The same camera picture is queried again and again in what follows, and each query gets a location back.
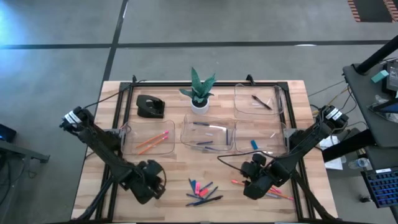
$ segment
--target potted plant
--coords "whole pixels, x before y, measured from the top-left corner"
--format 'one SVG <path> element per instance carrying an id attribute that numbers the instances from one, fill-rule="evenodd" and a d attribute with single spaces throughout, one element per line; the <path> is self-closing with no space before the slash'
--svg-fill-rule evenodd
<path id="1" fill-rule="evenodd" d="M 215 74 L 206 79 L 203 83 L 200 81 L 197 71 L 191 69 L 192 76 L 192 91 L 180 89 L 180 92 L 189 96 L 191 100 L 192 111 L 196 114 L 205 114 L 209 109 L 209 96 L 214 96 L 210 93 L 213 84 L 216 82 Z"/>

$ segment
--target table leg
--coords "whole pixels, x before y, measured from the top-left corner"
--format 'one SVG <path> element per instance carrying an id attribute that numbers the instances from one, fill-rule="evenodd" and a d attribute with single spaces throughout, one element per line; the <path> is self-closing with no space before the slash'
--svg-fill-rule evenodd
<path id="1" fill-rule="evenodd" d="M 375 144 L 376 142 L 371 131 L 367 129 L 322 151 L 323 161 L 329 162 L 347 153 L 354 152 L 365 146 L 373 146 Z"/>

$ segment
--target green leaves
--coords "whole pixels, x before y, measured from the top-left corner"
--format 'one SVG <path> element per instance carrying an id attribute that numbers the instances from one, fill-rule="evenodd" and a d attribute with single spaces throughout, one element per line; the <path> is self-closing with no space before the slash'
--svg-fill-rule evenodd
<path id="1" fill-rule="evenodd" d="M 213 74 L 210 78 L 206 79 L 206 81 L 202 83 L 197 71 L 194 68 L 191 68 L 192 91 L 180 89 L 180 92 L 189 96 L 193 101 L 201 103 L 209 96 L 214 96 L 212 93 L 210 93 L 210 90 L 216 82 L 215 75 L 216 74 Z"/>
<path id="2" fill-rule="evenodd" d="M 192 91 L 180 89 L 180 93 L 184 94 L 185 96 L 189 96 L 190 98 L 193 98 L 193 92 Z"/>

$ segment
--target artificial plant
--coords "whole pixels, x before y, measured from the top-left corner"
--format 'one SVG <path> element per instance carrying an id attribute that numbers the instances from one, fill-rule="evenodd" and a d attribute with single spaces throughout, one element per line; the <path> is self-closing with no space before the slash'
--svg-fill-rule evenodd
<path id="1" fill-rule="evenodd" d="M 202 106 L 202 104 L 206 104 L 209 96 L 214 96 L 214 94 L 210 93 L 210 90 L 213 87 L 213 84 L 216 82 L 215 74 L 206 79 L 206 81 L 204 81 L 203 83 L 200 81 L 198 73 L 194 68 L 191 68 L 191 76 L 192 91 L 180 89 L 180 92 L 184 95 L 189 96 L 192 99 L 192 103 L 194 105 Z"/>

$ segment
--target white pot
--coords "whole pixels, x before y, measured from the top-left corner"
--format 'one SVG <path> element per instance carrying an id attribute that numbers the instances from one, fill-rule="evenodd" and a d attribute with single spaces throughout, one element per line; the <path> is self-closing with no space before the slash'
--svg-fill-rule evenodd
<path id="1" fill-rule="evenodd" d="M 196 107 L 191 100 L 191 108 L 195 114 L 205 114 L 209 110 L 209 99 L 207 99 L 207 104 L 204 107 Z"/>

